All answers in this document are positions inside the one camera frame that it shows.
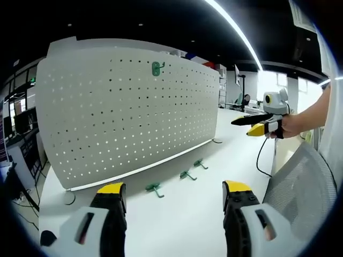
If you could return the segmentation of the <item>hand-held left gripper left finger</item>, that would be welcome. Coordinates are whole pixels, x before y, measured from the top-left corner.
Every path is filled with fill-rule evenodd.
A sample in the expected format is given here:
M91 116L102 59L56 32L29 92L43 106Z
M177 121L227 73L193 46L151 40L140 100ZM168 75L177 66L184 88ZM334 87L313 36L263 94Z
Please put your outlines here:
M79 208L60 227L58 256L125 256L126 185L100 188L89 206Z

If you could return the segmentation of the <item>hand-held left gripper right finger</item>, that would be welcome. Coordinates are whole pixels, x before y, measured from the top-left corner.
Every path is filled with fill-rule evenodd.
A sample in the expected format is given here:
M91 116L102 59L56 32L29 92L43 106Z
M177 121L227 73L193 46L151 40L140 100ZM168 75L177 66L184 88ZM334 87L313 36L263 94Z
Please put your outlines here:
M227 256L287 256L292 237L290 223L270 205L260 203L252 189L225 180L223 229Z

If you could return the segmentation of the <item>person's right hand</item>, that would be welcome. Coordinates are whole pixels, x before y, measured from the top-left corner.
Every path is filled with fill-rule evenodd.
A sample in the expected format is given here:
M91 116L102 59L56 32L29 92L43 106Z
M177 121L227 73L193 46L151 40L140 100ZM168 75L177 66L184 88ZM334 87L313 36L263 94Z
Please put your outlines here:
M277 135L276 132L271 132L269 137L272 139L284 139L291 138L299 135L301 132L304 132L306 126L304 125L303 116L298 115L286 115L282 118L281 131L282 136Z

